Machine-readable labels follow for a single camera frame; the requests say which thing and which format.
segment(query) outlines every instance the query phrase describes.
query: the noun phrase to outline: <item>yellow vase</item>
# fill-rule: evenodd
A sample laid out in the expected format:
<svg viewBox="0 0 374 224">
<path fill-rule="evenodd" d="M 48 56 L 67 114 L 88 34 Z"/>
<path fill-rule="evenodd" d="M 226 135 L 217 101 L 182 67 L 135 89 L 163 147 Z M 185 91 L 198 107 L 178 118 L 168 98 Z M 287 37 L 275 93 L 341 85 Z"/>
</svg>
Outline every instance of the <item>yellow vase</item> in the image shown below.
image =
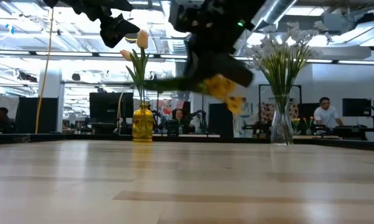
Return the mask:
<svg viewBox="0 0 374 224">
<path fill-rule="evenodd" d="M 133 114 L 133 141 L 151 142 L 154 127 L 154 116 L 148 110 L 147 103 L 141 103 L 139 110 Z"/>
</svg>

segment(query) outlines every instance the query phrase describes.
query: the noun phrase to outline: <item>white t-shirt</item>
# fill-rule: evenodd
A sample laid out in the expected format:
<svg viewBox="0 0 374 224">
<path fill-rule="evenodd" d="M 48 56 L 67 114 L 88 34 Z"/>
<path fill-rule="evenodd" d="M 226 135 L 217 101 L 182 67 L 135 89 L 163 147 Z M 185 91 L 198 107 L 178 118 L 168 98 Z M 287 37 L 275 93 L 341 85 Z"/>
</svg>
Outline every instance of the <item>white t-shirt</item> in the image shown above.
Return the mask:
<svg viewBox="0 0 374 224">
<path fill-rule="evenodd" d="M 326 125 L 328 128 L 336 127 L 337 124 L 335 119 L 337 118 L 339 118 L 339 116 L 337 116 L 336 108 L 333 106 L 330 106 L 327 110 L 318 107 L 314 111 L 314 120 L 321 121 L 322 124 Z"/>
</svg>

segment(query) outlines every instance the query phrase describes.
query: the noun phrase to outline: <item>black monitor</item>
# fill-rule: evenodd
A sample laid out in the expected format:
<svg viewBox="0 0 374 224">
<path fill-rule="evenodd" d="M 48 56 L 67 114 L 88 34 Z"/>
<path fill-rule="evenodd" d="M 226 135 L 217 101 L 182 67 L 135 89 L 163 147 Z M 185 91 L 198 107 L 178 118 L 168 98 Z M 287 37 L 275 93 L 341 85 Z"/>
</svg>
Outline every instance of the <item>black monitor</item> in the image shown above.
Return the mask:
<svg viewBox="0 0 374 224">
<path fill-rule="evenodd" d="M 372 107 L 371 99 L 343 99 L 343 116 L 370 117 Z"/>
<path fill-rule="evenodd" d="M 299 118 L 310 120 L 314 116 L 314 111 L 319 107 L 319 103 L 301 103 L 299 104 Z"/>
<path fill-rule="evenodd" d="M 96 122 L 115 123 L 121 93 L 90 93 L 90 118 Z M 120 104 L 122 118 L 132 118 L 134 113 L 133 93 L 123 93 Z"/>
<path fill-rule="evenodd" d="M 210 133 L 219 134 L 222 138 L 233 138 L 233 115 L 225 103 L 209 104 L 209 126 Z"/>
</svg>

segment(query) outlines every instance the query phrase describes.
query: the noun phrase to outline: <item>person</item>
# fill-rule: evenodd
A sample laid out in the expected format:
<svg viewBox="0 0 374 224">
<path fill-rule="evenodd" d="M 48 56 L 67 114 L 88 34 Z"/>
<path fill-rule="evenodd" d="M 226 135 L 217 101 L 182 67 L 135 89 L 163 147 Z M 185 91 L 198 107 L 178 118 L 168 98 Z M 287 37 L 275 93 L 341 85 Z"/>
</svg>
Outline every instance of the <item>person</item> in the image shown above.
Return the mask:
<svg viewBox="0 0 374 224">
<path fill-rule="evenodd" d="M 8 109 L 0 108 L 0 132 L 3 134 L 15 133 L 16 127 L 13 120 L 8 117 Z"/>
<path fill-rule="evenodd" d="M 314 120 L 316 124 L 325 125 L 327 128 L 336 127 L 335 122 L 339 126 L 343 126 L 342 120 L 337 115 L 336 108 L 330 105 L 328 97 L 322 97 L 319 100 L 319 107 L 314 111 Z"/>
<path fill-rule="evenodd" d="M 175 109 L 172 112 L 172 119 L 178 120 L 179 124 L 182 128 L 182 132 L 187 133 L 193 133 L 195 132 L 195 126 L 191 124 L 191 120 L 187 119 L 184 115 L 184 111 L 182 109 Z"/>
</svg>

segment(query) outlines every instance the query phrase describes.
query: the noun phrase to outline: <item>yellow flower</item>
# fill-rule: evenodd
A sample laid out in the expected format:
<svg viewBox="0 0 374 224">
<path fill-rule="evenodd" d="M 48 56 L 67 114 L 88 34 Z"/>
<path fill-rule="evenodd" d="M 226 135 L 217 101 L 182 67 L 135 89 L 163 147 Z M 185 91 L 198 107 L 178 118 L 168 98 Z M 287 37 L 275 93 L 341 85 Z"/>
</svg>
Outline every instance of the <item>yellow flower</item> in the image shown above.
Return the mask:
<svg viewBox="0 0 374 224">
<path fill-rule="evenodd" d="M 204 81 L 208 94 L 219 99 L 226 98 L 235 89 L 235 83 L 221 74 Z"/>
<path fill-rule="evenodd" d="M 137 46 L 144 49 L 148 48 L 148 33 L 145 30 L 140 30 L 137 34 Z"/>
<path fill-rule="evenodd" d="M 126 59 L 127 61 L 131 62 L 131 52 L 128 50 L 122 50 L 121 55 Z"/>
<path fill-rule="evenodd" d="M 242 97 L 229 97 L 225 100 L 225 103 L 227 104 L 227 108 L 233 114 L 240 114 L 242 113 L 242 107 L 245 103 L 245 99 Z"/>
</svg>

